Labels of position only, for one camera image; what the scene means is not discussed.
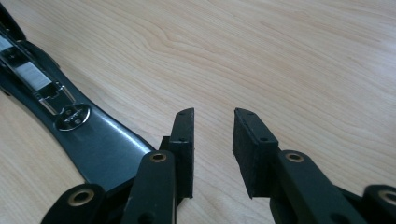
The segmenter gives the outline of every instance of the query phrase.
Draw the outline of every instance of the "light wood grain surface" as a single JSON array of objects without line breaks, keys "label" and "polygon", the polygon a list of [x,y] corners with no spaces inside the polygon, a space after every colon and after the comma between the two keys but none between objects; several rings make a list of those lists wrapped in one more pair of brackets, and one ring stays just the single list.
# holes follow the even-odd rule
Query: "light wood grain surface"
[{"label": "light wood grain surface", "polygon": [[[396,186],[393,0],[22,1],[28,39],[114,118],[158,147],[195,107],[194,198],[178,223],[273,223],[232,153],[233,110],[361,194]],[[62,148],[0,94],[0,223],[38,223],[83,182]]]}]

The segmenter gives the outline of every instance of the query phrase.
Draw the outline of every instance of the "wood grain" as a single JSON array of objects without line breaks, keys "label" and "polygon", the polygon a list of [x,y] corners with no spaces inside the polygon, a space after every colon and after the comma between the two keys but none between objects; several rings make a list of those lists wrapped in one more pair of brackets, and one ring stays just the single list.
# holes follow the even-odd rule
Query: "wood grain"
[{"label": "wood grain", "polygon": [[[16,1],[2,4],[94,102],[158,147],[195,107],[194,198],[179,223],[273,223],[232,153],[233,110],[340,187],[396,186],[392,0]],[[37,223],[82,183],[56,140],[0,94],[0,223]]]}]

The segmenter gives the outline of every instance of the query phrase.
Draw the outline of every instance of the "wooden table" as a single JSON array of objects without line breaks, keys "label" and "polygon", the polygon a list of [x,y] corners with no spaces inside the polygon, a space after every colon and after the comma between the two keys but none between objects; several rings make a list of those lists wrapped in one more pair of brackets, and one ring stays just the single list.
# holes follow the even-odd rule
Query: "wooden table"
[{"label": "wooden table", "polygon": [[[273,223],[232,153],[233,110],[337,186],[396,186],[396,2],[15,1],[28,39],[111,116],[158,147],[195,107],[194,198],[179,223]],[[50,133],[0,94],[0,223],[37,223],[83,182]]]}]

